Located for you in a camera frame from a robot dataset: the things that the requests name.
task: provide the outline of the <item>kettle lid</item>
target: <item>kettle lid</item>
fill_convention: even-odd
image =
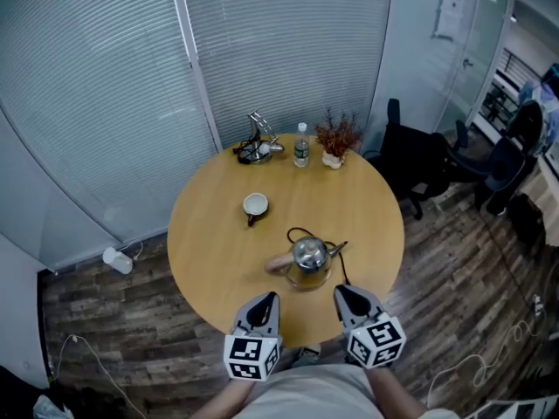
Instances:
[[[293,244],[295,263],[303,270],[318,271],[328,256],[326,244],[318,237],[303,237]]]

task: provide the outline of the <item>cup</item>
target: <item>cup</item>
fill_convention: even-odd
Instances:
[[[243,210],[248,216],[248,226],[252,227],[268,210],[268,199],[264,194],[253,192],[245,198]]]

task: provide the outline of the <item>round wooden table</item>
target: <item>round wooden table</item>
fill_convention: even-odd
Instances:
[[[333,170],[322,164],[313,141],[308,166],[297,168],[293,135],[282,134],[279,142],[286,151],[266,164],[240,164],[227,149],[198,170],[173,209],[169,261],[183,296],[223,333],[243,304],[277,292],[280,334],[285,346],[299,347],[341,333],[333,293],[343,275],[334,258],[325,285],[296,292],[284,278],[265,273],[269,258],[290,250],[287,231],[302,227],[335,244],[349,241],[342,251],[349,281],[383,299],[402,262],[404,225],[390,187],[358,154],[349,152]],[[263,193],[270,205],[266,217],[248,227],[242,205],[252,192]]]

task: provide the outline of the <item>white cylindrical device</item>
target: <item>white cylindrical device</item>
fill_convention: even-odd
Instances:
[[[115,250],[113,247],[108,247],[103,251],[103,262],[109,264],[115,270],[120,273],[128,274],[132,271],[132,259],[126,256],[124,253]]]

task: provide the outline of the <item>wooden floor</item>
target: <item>wooden floor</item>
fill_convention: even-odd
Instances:
[[[501,251],[528,297],[542,295],[547,284],[549,306],[556,299],[552,269],[557,257],[549,248],[526,251],[506,216],[480,217],[471,185],[454,185],[424,203],[421,221],[413,218],[406,201],[401,209],[404,261],[384,306],[400,319],[408,336],[393,370],[425,401],[436,373],[469,354],[493,362],[512,325],[521,319],[533,324]],[[45,338],[54,367],[66,336],[83,336],[136,406],[154,418],[185,417],[225,384],[223,335],[200,319],[176,288],[164,237],[148,242],[130,276],[102,264],[82,265],[48,276],[43,287]],[[486,399],[513,395],[534,368],[545,335],[547,330],[540,338],[525,337],[518,343],[511,336],[480,388],[471,383],[480,367],[477,360],[441,377],[431,405],[464,415]],[[323,353],[325,362],[341,361],[340,340],[324,344]],[[67,344],[59,380],[118,395],[82,342]],[[128,416],[137,414],[130,409]]]

